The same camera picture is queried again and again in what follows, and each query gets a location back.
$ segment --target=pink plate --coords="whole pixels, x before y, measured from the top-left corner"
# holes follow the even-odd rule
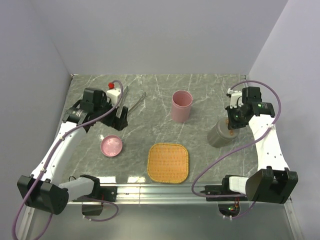
[[[101,142],[101,151],[107,157],[117,156],[122,150],[122,141],[116,135],[106,136]]]

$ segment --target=woven placemat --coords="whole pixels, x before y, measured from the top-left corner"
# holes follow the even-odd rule
[[[147,172],[158,183],[180,184],[189,175],[189,154],[180,144],[157,143],[149,150]]]

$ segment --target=marble table surface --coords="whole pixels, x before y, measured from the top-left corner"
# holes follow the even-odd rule
[[[121,80],[129,91],[124,105],[132,107],[146,92],[144,101],[128,116],[128,127],[117,131],[96,123],[75,149],[63,173],[69,176],[88,174],[100,177],[104,183],[152,183],[147,173],[148,152],[156,143],[177,143],[189,152],[189,176],[196,176],[219,156],[253,140],[247,126],[228,146],[214,148],[207,142],[208,131],[227,116],[225,107],[230,103],[226,91],[241,81],[240,75],[217,74],[142,74],[142,75],[75,75],[71,81],[64,110],[82,98],[84,88],[108,89],[112,80]],[[192,94],[190,118],[185,123],[171,120],[171,99],[177,90]],[[117,135],[123,141],[122,152],[106,157],[100,150],[104,137]],[[258,158],[255,146],[243,149],[209,170],[200,182],[220,182],[225,175],[249,177],[256,170]]]

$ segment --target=white wall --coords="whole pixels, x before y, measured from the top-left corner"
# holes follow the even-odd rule
[[[51,145],[70,75],[29,1],[0,1],[0,35],[0,236],[9,240],[17,181]]]
[[[292,199],[308,240],[320,239],[319,9],[320,1],[289,0],[249,74],[282,100],[277,131],[285,159],[299,176]]]
[[[248,74],[288,0],[31,0],[73,74]]]

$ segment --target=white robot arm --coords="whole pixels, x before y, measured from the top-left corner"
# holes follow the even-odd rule
[[[268,134],[256,146],[258,157],[257,172],[251,177],[226,176],[228,189],[241,193],[251,201],[284,203],[298,182],[298,175],[290,171],[282,154],[274,121],[271,103],[262,102],[259,87],[246,87],[242,92],[228,90],[230,106],[226,108],[229,129],[252,130],[255,140]]]
[[[78,125],[102,116],[112,109],[112,107],[119,102],[120,93],[120,89],[114,87],[106,93],[95,88],[86,88],[84,90],[83,98],[66,111],[58,135],[41,163],[32,171],[30,176],[21,176],[18,180],[17,186],[23,198],[27,195],[35,179],[41,175],[49,154],[52,152],[56,143],[63,138],[65,133]],[[118,108],[115,108],[109,115],[99,121],[119,131],[122,130],[128,126],[128,108],[125,106],[122,108],[120,117],[116,116],[117,111]],[[59,144],[46,167],[46,171],[28,197],[25,203],[27,206],[57,215],[64,210],[70,201],[82,196],[95,199],[99,197],[101,189],[100,180],[97,177],[81,175],[76,180],[61,183],[66,164],[70,160],[79,142],[87,135],[90,127],[92,127],[92,125],[74,130]]]

